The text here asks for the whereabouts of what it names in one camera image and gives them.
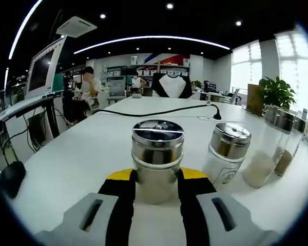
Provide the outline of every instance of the monitor screen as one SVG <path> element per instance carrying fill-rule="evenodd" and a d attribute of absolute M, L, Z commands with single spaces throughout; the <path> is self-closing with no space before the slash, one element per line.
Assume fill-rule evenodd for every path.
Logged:
<path fill-rule="evenodd" d="M 46 84 L 47 74 L 54 49 L 38 59 L 33 66 L 29 91 L 35 90 Z"/>

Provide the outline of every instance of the air conditioner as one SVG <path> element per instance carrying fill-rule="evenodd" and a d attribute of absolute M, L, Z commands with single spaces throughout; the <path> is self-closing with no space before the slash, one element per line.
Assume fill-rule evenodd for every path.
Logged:
<path fill-rule="evenodd" d="M 97 27 L 84 19 L 73 16 L 71 19 L 62 24 L 56 31 L 57 34 L 66 35 L 69 37 L 80 37 L 87 32 L 90 32 Z"/>

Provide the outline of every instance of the computer monitor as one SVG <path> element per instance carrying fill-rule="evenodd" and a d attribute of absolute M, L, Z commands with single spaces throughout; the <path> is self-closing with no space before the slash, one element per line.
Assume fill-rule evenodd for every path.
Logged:
<path fill-rule="evenodd" d="M 27 75 L 26 98 L 52 92 L 53 78 L 65 40 L 66 37 L 56 40 L 33 57 Z"/>

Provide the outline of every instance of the window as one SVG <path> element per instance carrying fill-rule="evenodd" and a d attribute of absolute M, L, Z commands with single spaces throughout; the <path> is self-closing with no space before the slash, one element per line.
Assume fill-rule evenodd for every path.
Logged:
<path fill-rule="evenodd" d="M 259 41 L 252 42 L 233 50 L 232 79 L 230 92 L 240 89 L 239 93 L 247 95 L 247 84 L 259 84 L 262 78 L 261 50 Z"/>
<path fill-rule="evenodd" d="M 308 42 L 299 31 L 276 34 L 280 77 L 296 92 L 291 110 L 308 109 Z"/>

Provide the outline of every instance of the potted plant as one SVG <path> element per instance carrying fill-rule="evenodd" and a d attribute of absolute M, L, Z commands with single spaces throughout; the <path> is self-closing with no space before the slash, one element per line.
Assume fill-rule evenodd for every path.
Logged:
<path fill-rule="evenodd" d="M 284 80 L 276 77 L 276 81 L 265 77 L 259 81 L 259 85 L 263 88 L 260 91 L 263 99 L 263 109 L 266 110 L 268 105 L 276 105 L 283 109 L 289 110 L 291 104 L 295 104 L 293 96 L 295 91 Z"/>
<path fill-rule="evenodd" d="M 194 90 L 196 87 L 200 89 L 202 88 L 202 83 L 198 80 L 191 82 L 191 89 Z"/>

